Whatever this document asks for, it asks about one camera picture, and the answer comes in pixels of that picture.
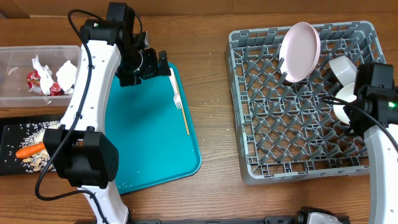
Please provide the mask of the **wooden chopstick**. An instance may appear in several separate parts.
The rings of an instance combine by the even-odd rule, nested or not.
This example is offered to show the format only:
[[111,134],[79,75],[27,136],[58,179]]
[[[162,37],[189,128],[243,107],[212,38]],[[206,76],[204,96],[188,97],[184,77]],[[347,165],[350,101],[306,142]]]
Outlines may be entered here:
[[185,124],[185,129],[186,129],[187,135],[189,136],[190,135],[190,131],[189,131],[189,128],[188,128],[187,117],[185,115],[184,107],[181,109],[181,111],[182,111],[182,116],[183,116],[183,120],[184,120],[184,124]]

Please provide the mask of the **grey melamine bowl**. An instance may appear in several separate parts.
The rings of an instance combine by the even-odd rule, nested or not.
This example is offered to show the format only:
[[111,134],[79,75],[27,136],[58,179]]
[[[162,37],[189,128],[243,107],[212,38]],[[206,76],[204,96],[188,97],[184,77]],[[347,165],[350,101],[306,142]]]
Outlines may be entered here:
[[352,84],[356,81],[357,68],[347,56],[343,55],[330,60],[329,66],[343,86]]

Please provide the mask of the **orange carrot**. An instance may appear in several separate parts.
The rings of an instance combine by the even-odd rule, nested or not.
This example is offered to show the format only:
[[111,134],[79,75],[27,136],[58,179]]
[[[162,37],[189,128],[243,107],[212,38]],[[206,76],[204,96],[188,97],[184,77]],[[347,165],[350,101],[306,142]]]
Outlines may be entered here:
[[44,149],[45,149],[44,143],[40,142],[38,144],[26,146],[26,147],[19,149],[16,152],[16,157],[18,159],[25,159],[25,158],[30,157],[31,155],[34,155],[35,153],[38,153]]

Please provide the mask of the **pink round plate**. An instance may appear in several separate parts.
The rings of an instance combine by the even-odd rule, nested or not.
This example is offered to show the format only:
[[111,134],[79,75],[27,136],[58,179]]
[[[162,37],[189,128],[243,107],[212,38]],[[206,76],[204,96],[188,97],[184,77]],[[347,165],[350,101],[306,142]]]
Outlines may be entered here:
[[299,22],[286,33],[279,52],[284,59],[280,71],[286,73],[285,80],[297,83],[312,74],[320,57],[320,36],[307,22]]

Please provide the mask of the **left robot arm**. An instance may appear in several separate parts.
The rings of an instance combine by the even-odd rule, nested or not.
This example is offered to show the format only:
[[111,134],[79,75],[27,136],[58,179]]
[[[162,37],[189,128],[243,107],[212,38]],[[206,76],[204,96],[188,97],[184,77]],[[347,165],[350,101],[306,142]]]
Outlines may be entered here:
[[111,2],[105,18],[91,14],[75,29],[82,43],[75,90],[60,126],[44,133],[49,165],[86,197],[98,223],[132,222],[115,183],[119,153],[105,135],[113,80],[125,87],[163,76],[176,86],[166,52],[150,48],[146,32],[133,32],[138,21],[127,4]]

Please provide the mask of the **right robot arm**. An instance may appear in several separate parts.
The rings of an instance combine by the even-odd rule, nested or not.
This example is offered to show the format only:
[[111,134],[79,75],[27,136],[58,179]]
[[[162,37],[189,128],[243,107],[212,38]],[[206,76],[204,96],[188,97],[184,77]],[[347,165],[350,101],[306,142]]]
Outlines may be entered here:
[[370,164],[370,223],[397,223],[397,90],[394,67],[364,63],[358,67],[352,102],[325,96],[341,105],[354,135],[361,136]]

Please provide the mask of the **red snack wrapper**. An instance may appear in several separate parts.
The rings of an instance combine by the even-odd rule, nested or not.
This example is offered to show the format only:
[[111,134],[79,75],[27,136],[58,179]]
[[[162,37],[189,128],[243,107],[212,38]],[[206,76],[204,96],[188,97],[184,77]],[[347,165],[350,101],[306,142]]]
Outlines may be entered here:
[[27,75],[27,84],[30,92],[44,96],[63,95],[63,90],[57,82],[51,78],[41,78],[38,71],[30,72]]

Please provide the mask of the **white tissue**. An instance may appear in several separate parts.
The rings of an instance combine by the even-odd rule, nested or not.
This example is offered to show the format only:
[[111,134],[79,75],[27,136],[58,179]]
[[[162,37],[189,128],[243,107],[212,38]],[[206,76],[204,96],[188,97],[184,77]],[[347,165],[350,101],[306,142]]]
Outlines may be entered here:
[[47,65],[43,67],[40,64],[38,55],[36,55],[36,57],[32,59],[32,66],[40,77],[40,88],[42,93],[44,95],[50,95],[50,89],[54,84],[52,71]]

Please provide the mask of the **white paper bowl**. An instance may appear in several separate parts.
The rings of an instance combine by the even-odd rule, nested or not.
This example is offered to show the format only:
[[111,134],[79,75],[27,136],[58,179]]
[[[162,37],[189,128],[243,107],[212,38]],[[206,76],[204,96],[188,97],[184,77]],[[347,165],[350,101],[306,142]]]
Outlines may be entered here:
[[77,68],[70,60],[66,61],[56,72],[57,83],[66,95],[74,92],[76,82]]

